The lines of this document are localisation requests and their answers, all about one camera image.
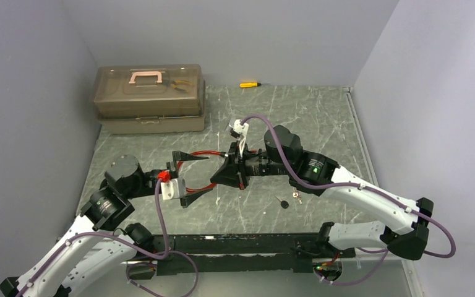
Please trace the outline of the red cable lock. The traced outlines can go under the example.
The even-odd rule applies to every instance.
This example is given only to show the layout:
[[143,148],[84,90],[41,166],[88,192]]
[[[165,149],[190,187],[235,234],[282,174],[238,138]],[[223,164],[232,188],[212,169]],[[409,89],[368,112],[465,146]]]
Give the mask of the red cable lock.
[[[197,152],[192,152],[188,154],[189,156],[187,157],[187,161],[197,161],[197,160],[204,160],[208,159],[208,155],[216,155],[222,158],[226,158],[226,153],[225,152],[217,152],[217,151],[212,151],[212,150],[203,150],[203,151],[197,151]],[[184,163],[184,160],[178,160],[174,162],[175,165],[175,172],[179,174],[181,165]],[[218,185],[218,183],[210,183],[208,186],[205,186],[203,188],[199,189],[191,189],[191,188],[186,188],[187,195],[191,195],[194,193],[201,193],[203,191],[208,191],[212,190]],[[244,189],[244,186],[242,185],[242,182],[237,182],[235,183],[235,180],[231,181],[230,184],[231,187],[235,187],[238,189]]]

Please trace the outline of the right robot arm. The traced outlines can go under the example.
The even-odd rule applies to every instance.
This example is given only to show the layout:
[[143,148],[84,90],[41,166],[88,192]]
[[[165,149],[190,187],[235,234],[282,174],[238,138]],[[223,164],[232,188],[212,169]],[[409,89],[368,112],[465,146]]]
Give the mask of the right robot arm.
[[[274,127],[283,152],[297,176],[311,184],[311,189],[293,177],[289,184],[299,192],[324,196],[351,204],[374,217],[368,223],[323,223],[318,246],[342,251],[350,248],[382,248],[407,260],[419,260],[427,246],[428,221],[434,204],[422,198],[411,200],[393,195],[357,177],[337,161],[317,152],[304,150],[300,137],[282,125]],[[289,172],[281,161],[270,131],[264,134],[265,148],[256,152],[246,145],[232,143],[225,160],[210,178],[211,183],[245,189],[251,177],[280,176]]]

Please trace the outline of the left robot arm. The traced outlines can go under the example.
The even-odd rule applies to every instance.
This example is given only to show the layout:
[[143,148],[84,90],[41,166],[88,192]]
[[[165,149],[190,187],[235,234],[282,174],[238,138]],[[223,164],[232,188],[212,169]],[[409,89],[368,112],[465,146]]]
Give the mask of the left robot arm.
[[[137,254],[148,263],[175,254],[166,230],[161,200],[179,199],[187,207],[202,191],[189,192],[178,176],[178,164],[202,156],[173,152],[164,170],[144,172],[133,155],[122,155],[105,172],[98,191],[81,208],[72,225],[51,250],[29,271],[5,278],[3,296],[78,296],[93,282]],[[162,231],[162,247],[146,227],[134,223],[115,232],[134,211],[131,199],[154,196]]]

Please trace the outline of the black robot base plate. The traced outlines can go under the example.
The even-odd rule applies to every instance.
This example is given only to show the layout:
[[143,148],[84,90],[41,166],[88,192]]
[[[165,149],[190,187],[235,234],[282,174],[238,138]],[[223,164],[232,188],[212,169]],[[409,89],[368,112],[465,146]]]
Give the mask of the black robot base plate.
[[324,262],[352,259],[353,248],[334,250],[320,243],[316,233],[170,235],[173,251],[156,262],[158,276],[199,272],[290,270],[311,273]]

